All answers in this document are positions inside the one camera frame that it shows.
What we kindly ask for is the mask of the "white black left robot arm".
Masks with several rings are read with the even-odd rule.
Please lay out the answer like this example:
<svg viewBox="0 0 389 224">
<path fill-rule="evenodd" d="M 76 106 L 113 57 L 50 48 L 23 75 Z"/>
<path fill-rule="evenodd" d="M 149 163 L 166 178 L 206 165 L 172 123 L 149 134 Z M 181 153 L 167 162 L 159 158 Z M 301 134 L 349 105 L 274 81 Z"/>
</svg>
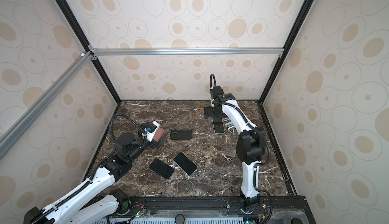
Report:
<svg viewBox="0 0 389 224">
<path fill-rule="evenodd" d="M 146 136 L 135 138 L 124 133 L 114 143 L 113 151 L 81 184 L 43 209 L 32 208 L 24 216 L 25 224 L 89 224 L 107 215 L 129 211 L 129 197 L 121 190 L 114 190 L 101 200 L 88 205 L 100 192 L 123 177 L 133 161 L 147 148 L 159 148 L 164 140 L 164 130 L 158 129 Z"/>
</svg>

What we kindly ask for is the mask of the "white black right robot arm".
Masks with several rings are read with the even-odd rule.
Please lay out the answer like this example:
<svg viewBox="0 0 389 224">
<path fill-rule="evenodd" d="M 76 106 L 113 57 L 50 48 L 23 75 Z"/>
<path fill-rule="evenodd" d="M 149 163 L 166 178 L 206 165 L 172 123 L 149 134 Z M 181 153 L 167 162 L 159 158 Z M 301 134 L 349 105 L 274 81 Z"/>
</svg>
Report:
<svg viewBox="0 0 389 224">
<path fill-rule="evenodd" d="M 204 115 L 205 118 L 229 118 L 238 133 L 236 154 L 243 170 L 240 205 L 244 213 L 251 213 L 259 205 L 262 192 L 258 186 L 259 167 L 271 160 L 265 132 L 249 120 L 230 93 L 214 96 L 211 106 L 204 108 Z"/>
</svg>

